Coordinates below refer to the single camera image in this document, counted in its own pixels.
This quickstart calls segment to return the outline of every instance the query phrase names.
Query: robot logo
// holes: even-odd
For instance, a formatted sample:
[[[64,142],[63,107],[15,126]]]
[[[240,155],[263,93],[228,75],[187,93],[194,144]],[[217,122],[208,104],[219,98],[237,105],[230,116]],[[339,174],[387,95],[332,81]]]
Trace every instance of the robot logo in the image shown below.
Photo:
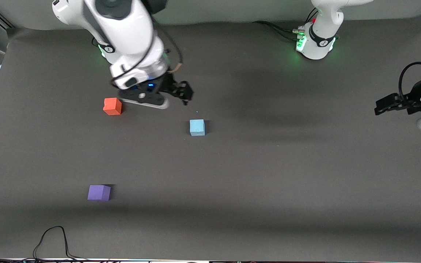
[[[107,51],[107,53],[113,53],[114,52],[112,47],[105,47],[105,51]]]

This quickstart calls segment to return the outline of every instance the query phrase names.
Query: gray mat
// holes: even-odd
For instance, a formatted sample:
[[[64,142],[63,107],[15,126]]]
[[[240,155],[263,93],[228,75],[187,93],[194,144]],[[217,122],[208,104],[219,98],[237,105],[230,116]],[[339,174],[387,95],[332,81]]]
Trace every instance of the gray mat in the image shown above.
[[[0,257],[29,256],[62,225],[86,258],[421,262],[421,115],[373,112],[421,60],[421,17],[346,22],[321,61],[263,25],[167,29],[194,100],[116,117],[88,32],[13,32]],[[420,79],[411,69],[405,87]],[[205,137],[187,133],[197,118]],[[90,184],[114,184],[112,200],[88,202]],[[63,256],[59,232],[45,242],[40,257]]]

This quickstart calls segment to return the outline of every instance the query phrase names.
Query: foam block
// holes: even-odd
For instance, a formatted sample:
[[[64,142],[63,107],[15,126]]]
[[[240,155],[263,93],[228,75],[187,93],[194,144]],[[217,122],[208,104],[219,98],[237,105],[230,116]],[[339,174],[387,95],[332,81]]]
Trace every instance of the foam block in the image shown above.
[[[91,185],[89,187],[89,195],[87,200],[108,201],[110,200],[110,186]]]
[[[103,111],[108,115],[120,115],[121,114],[121,101],[118,98],[105,98],[103,101]]]
[[[189,132],[191,136],[206,135],[204,120],[189,120]]]

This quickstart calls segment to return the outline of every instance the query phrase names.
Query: black wire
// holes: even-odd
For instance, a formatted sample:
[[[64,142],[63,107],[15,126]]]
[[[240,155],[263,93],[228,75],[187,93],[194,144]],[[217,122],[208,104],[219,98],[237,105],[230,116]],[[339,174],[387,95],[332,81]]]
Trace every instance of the black wire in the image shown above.
[[[308,19],[308,21],[309,20],[311,20],[311,19],[313,19],[314,18],[314,16],[316,15],[318,13],[318,11],[316,11],[316,12],[314,12],[314,14]]]
[[[62,226],[53,226],[52,228],[48,228],[47,230],[45,230],[45,232],[43,233],[42,237],[40,238],[40,242],[38,243],[38,245],[34,248],[34,251],[32,252],[32,256],[33,258],[35,258],[35,260],[37,260],[37,250],[40,247],[40,245],[43,243],[43,238],[45,237],[45,234],[48,233],[48,231],[54,229],[54,228],[61,228],[61,230],[63,231],[63,237],[64,237],[64,241],[65,241],[65,254],[68,258],[71,258],[72,260],[77,260],[76,258],[80,258],[78,256],[74,256],[71,253],[69,253],[69,247],[67,245],[67,238],[66,238],[66,232],[64,230],[64,227]]]
[[[177,45],[177,43],[175,42],[173,37],[162,27],[162,25],[160,25],[160,23],[157,22],[157,20],[155,20],[155,18],[152,17],[152,21],[157,25],[157,27],[160,29],[160,31],[162,31],[162,33],[168,38],[168,40],[170,40],[170,43],[172,43],[173,47],[177,51],[178,59],[179,59],[180,63],[182,64],[183,63],[183,53],[180,50],[180,47]]]
[[[316,10],[316,7],[313,8],[313,10],[311,10],[311,12],[308,14],[308,16],[306,17],[305,23],[307,23],[310,20],[311,13],[313,13],[314,10]]]
[[[272,30],[274,30],[274,32],[276,32],[277,34],[279,34],[281,37],[287,39],[287,40],[296,40],[296,38],[294,37],[288,37],[286,35],[284,35],[283,33],[291,33],[292,30],[287,30],[285,28],[282,28],[276,24],[273,24],[271,22],[266,22],[266,21],[254,21],[253,23],[257,23],[257,24],[262,24],[262,25],[268,25]]]
[[[402,91],[402,80],[403,80],[403,78],[404,78],[404,74],[406,73],[406,71],[407,71],[410,67],[412,67],[413,65],[421,65],[421,62],[420,62],[420,61],[417,61],[417,62],[410,63],[409,65],[407,65],[407,66],[406,66],[406,67],[402,70],[401,76],[399,77],[399,97],[401,98],[401,100],[403,101],[403,103],[404,103],[406,106],[408,106],[408,107],[411,107],[411,105],[410,105],[409,101],[407,101],[407,100],[405,99],[404,92]]]
[[[97,42],[97,40],[95,39],[95,37],[92,37],[92,40],[90,41],[90,43],[91,43],[93,46],[98,46],[98,42],[97,42],[97,44],[95,44],[95,43],[94,43],[94,40],[95,40],[95,42]]]
[[[0,259],[0,263],[119,263],[120,261],[105,260],[73,260],[73,259],[34,259],[25,258],[21,260]],[[134,260],[123,260],[122,262],[134,262]]]
[[[278,30],[283,31],[283,32],[289,32],[289,33],[292,32],[292,30],[285,29],[283,27],[280,27],[280,26],[278,26],[278,25],[276,25],[274,23],[267,22],[267,21],[258,20],[258,21],[254,21],[253,23],[268,25],[268,26],[270,26],[272,28],[277,28]]]

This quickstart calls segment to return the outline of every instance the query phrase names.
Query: green led light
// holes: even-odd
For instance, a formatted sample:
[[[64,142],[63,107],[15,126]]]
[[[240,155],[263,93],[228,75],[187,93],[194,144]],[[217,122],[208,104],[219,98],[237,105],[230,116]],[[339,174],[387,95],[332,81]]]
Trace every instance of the green led light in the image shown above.
[[[335,42],[335,37],[334,37],[334,39],[332,40],[332,44],[331,44],[331,47],[329,48],[329,51],[331,51],[331,50],[332,50],[332,48],[334,47],[334,42]]]
[[[304,48],[304,44],[306,43],[306,35],[304,35],[300,40],[299,43],[297,44],[297,50],[298,51],[303,51]]]
[[[167,54],[163,52],[162,57],[165,59],[165,61],[170,64],[170,58],[168,58]]]
[[[98,45],[98,49],[100,49],[100,52],[102,53],[102,57],[104,57],[104,58],[105,58],[105,54],[103,53],[103,50],[102,50],[102,48],[100,47],[100,45]]]

